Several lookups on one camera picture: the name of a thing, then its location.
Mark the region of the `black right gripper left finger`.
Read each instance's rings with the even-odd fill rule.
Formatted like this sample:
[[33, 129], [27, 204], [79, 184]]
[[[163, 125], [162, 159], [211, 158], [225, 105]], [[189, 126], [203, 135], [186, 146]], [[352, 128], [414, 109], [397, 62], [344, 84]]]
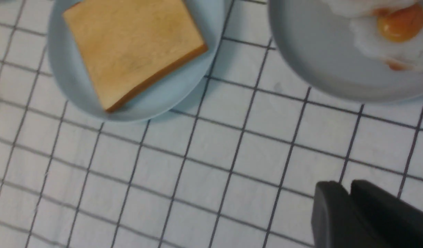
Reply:
[[338, 182], [318, 182], [312, 209], [315, 248], [389, 248]]

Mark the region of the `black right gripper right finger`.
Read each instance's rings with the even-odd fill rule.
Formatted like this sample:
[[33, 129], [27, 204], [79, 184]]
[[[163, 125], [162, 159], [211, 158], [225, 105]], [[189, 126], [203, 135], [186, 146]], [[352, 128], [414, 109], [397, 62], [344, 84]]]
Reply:
[[351, 183], [351, 196], [392, 248], [423, 248], [423, 211], [363, 179]]

